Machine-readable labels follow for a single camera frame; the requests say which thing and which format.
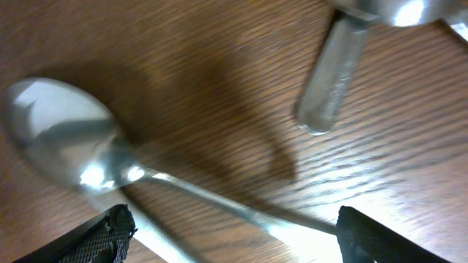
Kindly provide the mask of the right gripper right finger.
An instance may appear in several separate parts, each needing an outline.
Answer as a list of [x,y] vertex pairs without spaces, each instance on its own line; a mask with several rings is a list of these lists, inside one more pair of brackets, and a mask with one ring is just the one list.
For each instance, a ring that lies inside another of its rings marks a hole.
[[353,207],[340,207],[336,236],[344,263],[449,263]]

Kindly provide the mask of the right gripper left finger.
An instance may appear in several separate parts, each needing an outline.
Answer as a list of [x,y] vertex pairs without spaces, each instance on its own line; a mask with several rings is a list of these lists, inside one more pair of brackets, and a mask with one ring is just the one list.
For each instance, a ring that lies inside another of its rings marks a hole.
[[122,263],[137,228],[127,205],[114,205],[14,263]]

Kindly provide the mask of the silver tablespoon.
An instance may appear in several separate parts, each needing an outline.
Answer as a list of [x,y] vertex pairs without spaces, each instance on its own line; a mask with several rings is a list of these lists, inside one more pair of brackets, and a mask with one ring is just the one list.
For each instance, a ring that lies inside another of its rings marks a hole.
[[73,85],[43,77],[12,84],[3,95],[4,125],[26,158],[63,188],[99,206],[126,202],[121,192],[139,180],[161,183],[226,210],[274,237],[298,232],[336,234],[319,221],[288,221],[141,164],[111,111]]
[[328,0],[351,16],[389,26],[409,27],[443,20],[467,40],[467,2],[463,0]]

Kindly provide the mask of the silver fork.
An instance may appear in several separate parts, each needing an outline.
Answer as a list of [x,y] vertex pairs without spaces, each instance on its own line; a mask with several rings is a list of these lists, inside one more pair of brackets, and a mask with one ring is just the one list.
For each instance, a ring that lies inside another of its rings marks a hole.
[[297,106],[298,125],[308,133],[317,136],[333,128],[371,26],[369,21],[335,12]]
[[89,196],[88,203],[96,210],[107,210],[108,208],[123,204],[132,213],[137,228],[134,238],[149,250],[160,256],[169,263],[203,263],[204,259],[197,256],[193,251],[183,245],[175,237],[169,235],[155,219],[148,216],[133,201],[128,199],[120,190],[107,192],[97,196]]

